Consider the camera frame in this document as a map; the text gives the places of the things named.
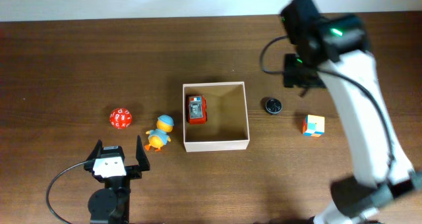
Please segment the red toy truck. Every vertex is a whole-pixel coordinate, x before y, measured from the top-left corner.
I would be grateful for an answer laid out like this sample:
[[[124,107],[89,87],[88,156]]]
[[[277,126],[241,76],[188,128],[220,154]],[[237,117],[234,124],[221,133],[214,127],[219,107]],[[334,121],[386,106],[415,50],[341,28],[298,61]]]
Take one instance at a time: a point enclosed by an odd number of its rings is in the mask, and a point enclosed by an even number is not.
[[[208,120],[206,99],[203,95],[187,97],[187,122],[190,125],[202,125]]]

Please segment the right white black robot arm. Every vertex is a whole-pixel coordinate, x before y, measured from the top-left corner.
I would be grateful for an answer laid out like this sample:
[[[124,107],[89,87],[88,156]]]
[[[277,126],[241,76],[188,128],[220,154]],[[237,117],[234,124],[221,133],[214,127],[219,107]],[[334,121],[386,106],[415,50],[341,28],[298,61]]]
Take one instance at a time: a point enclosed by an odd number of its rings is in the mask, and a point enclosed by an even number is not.
[[[405,155],[385,106],[367,31],[358,16],[329,19],[313,0],[293,0],[281,20],[295,53],[287,88],[325,87],[349,143],[353,174],[332,182],[332,200],[311,223],[365,223],[380,208],[421,190],[421,172]]]

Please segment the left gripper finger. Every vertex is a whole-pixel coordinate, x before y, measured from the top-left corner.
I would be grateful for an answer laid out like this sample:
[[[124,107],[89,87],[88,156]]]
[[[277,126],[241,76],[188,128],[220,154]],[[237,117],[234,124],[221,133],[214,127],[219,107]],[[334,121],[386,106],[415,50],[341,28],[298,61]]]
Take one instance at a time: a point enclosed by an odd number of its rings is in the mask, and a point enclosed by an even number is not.
[[[144,146],[142,145],[141,137],[138,135],[136,138],[136,160],[141,171],[150,170],[150,162],[145,154]]]
[[[99,155],[101,155],[102,150],[102,141],[98,140],[94,149],[91,151],[90,155],[87,157],[87,161],[96,159]]]

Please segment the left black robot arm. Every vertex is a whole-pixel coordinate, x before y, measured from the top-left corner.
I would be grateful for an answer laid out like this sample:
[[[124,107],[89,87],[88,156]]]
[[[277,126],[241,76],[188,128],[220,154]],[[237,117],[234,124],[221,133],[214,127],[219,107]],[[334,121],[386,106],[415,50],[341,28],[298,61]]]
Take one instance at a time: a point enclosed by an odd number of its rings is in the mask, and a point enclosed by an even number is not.
[[[91,223],[121,224],[129,222],[131,181],[142,178],[150,170],[150,163],[142,146],[141,137],[136,138],[136,165],[125,165],[121,146],[104,147],[98,141],[84,164],[84,170],[104,184],[88,201]]]

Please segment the colourful puzzle cube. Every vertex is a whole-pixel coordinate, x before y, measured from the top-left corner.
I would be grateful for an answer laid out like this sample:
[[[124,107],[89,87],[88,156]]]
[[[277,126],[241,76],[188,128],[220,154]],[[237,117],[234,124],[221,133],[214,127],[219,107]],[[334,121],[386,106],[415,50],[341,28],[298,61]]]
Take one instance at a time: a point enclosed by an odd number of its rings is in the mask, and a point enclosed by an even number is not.
[[[303,120],[302,134],[304,136],[320,137],[325,132],[325,117],[306,115]]]

